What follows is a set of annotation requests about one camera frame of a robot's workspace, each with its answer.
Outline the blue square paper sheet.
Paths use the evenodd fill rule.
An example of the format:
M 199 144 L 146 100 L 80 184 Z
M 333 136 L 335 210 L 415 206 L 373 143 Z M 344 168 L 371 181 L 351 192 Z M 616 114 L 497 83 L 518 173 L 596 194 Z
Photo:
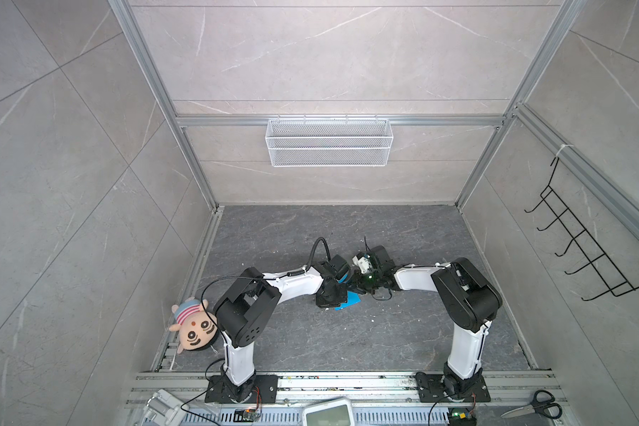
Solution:
M 336 311 L 360 303 L 360 296 L 363 294 L 363 291 L 358 286 L 359 278 L 360 275 L 358 273 L 353 273 L 350 278 L 344 280 L 343 285 L 346 290 L 346 298 L 338 307 L 335 307 Z

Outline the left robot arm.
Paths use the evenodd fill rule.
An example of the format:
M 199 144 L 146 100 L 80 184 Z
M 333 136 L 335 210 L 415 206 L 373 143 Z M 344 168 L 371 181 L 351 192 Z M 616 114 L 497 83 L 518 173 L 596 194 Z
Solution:
M 261 273 L 255 267 L 241 273 L 213 308 L 224 335 L 229 383 L 242 386 L 255 376 L 254 342 L 277 305 L 314 295 L 319 308 L 339 307 L 347 301 L 352 276 L 351 266 L 340 256 L 284 273 Z

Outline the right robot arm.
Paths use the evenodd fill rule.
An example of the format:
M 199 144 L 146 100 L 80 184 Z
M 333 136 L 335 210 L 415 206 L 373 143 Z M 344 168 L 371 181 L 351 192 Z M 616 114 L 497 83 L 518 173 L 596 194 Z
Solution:
M 359 271 L 356 286 L 363 292 L 431 291 L 439 295 L 454 323 L 451 353 L 441 384 L 450 398 L 461 399 L 482 379 L 486 338 L 502 307 L 500 293 L 469 259 L 449 263 L 396 266 L 382 246 L 360 252 L 351 261 Z

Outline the white display device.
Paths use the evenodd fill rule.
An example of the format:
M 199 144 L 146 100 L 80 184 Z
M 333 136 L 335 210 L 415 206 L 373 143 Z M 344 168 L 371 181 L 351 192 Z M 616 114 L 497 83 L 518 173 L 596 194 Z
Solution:
M 307 406 L 302 411 L 303 426 L 355 426 L 353 405 L 346 398 Z

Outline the plush doll toy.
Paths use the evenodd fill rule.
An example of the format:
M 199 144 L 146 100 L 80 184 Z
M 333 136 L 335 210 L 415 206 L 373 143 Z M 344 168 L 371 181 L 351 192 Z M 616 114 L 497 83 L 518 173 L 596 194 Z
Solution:
M 217 340 L 218 323 L 208 312 L 209 302 L 190 297 L 180 305 L 172 305 L 174 323 L 169 327 L 179 339 L 177 354 L 184 351 L 200 351 Z

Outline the small orange circuit board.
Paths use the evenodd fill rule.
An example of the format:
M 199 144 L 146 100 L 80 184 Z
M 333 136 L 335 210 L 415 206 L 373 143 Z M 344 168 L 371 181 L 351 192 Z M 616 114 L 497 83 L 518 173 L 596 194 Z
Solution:
M 261 412 L 254 408 L 237 409 L 234 411 L 234 422 L 257 422 L 261 419 Z

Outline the small green circuit board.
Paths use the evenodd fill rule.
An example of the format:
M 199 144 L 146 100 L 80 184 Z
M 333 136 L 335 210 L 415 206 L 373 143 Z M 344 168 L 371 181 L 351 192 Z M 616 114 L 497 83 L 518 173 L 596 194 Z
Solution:
M 449 426 L 476 426 L 477 418 L 467 409 L 452 408 L 448 414 Z

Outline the white clamp device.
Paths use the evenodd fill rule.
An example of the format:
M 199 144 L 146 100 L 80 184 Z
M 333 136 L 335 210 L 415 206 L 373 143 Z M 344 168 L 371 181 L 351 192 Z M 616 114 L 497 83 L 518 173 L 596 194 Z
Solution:
M 142 424 L 179 426 L 188 414 L 189 406 L 170 392 L 160 389 L 143 408 Z

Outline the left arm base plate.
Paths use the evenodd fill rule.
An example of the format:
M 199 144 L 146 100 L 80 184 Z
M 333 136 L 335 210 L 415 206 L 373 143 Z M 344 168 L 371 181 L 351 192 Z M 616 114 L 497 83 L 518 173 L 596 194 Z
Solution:
M 206 403 L 274 404 L 279 377 L 257 375 L 241 385 L 234 385 L 226 375 L 213 376 L 204 397 Z

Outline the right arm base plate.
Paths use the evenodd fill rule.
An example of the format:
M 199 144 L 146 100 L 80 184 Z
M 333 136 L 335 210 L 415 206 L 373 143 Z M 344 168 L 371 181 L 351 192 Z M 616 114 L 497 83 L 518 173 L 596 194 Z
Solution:
M 415 388 L 422 403 L 434 403 L 439 399 L 463 403 L 491 401 L 485 378 L 481 373 L 469 379 L 460 379 L 453 373 L 429 375 L 417 372 L 414 379 Z

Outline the black handled scissors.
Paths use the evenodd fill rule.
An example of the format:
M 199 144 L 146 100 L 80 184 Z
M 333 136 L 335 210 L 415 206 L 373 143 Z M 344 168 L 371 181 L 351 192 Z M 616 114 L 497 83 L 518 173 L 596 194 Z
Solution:
M 550 420 L 560 419 L 563 408 L 557 403 L 556 397 L 548 390 L 537 390 L 532 400 L 521 408 L 515 408 L 501 415 L 502 418 L 515 418 L 525 415 L 540 415 Z

